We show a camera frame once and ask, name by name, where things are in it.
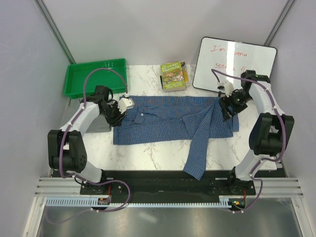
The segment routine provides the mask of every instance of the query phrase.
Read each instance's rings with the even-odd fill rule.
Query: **green tray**
[[[71,64],[68,66],[66,73],[65,95],[71,99],[82,98],[84,80],[91,71],[97,68],[111,68],[118,72],[127,83],[126,60],[124,58]],[[101,70],[92,74],[87,83],[86,94],[93,94],[96,85],[105,85],[114,94],[125,92],[125,86],[119,76],[110,71]]]

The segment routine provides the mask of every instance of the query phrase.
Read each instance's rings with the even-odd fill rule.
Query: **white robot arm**
[[[241,74],[241,78],[242,89],[239,90],[232,91],[233,87],[225,83],[226,96],[219,103],[224,121],[247,108],[246,103],[250,99],[256,105],[259,117],[249,136],[250,149],[242,162],[232,170],[235,179],[249,181],[264,162],[281,159],[292,132],[294,118],[285,115],[276,103],[267,76],[248,70]]]
[[[113,97],[109,88],[96,86],[94,94],[87,97],[85,106],[82,101],[67,124],[48,133],[48,160],[52,169],[59,170],[62,158],[63,171],[79,175],[82,179],[94,183],[100,182],[102,170],[87,160],[82,137],[99,115],[104,116],[110,127],[120,126],[126,110],[134,106],[130,98],[121,98],[118,102],[113,98],[109,99],[109,93]]]

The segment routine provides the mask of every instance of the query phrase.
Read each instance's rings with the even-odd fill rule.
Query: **book cover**
[[[184,90],[184,81],[181,62],[166,63],[160,66],[161,84],[164,91]]]

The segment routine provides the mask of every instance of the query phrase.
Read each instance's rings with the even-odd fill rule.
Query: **checkered fabric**
[[[131,96],[135,106],[114,128],[114,145],[192,140],[184,171],[200,180],[209,138],[232,137],[238,117],[223,122],[218,97]]]

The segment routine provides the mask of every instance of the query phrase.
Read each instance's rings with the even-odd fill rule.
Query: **marble table surface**
[[[217,93],[195,89],[192,80],[195,65],[187,65],[190,87],[184,91],[163,92],[159,65],[128,66],[130,95],[146,96],[217,96]],[[230,170],[238,165],[249,150],[248,138],[258,117],[252,101],[239,114],[239,132],[232,138],[210,139],[207,148],[206,170]],[[131,146],[113,145],[113,131],[86,133],[83,137],[88,160],[105,170],[182,170],[187,161],[190,140],[156,142]],[[275,170],[266,162],[261,169]]]

